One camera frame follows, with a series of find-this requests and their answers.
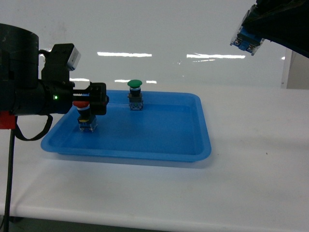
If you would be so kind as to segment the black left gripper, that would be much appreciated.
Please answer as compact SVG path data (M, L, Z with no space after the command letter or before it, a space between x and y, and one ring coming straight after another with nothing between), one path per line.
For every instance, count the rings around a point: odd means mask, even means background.
M90 110L93 115L105 115L109 97L105 83L92 83L86 89L74 89L69 82L39 81L34 89L17 89L11 113L16 116L65 114L73 105Z

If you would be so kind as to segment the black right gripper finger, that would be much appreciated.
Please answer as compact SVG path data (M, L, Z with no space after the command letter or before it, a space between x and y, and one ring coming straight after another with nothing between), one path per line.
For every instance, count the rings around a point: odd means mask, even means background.
M309 57L307 0L257 0L241 25L249 33Z

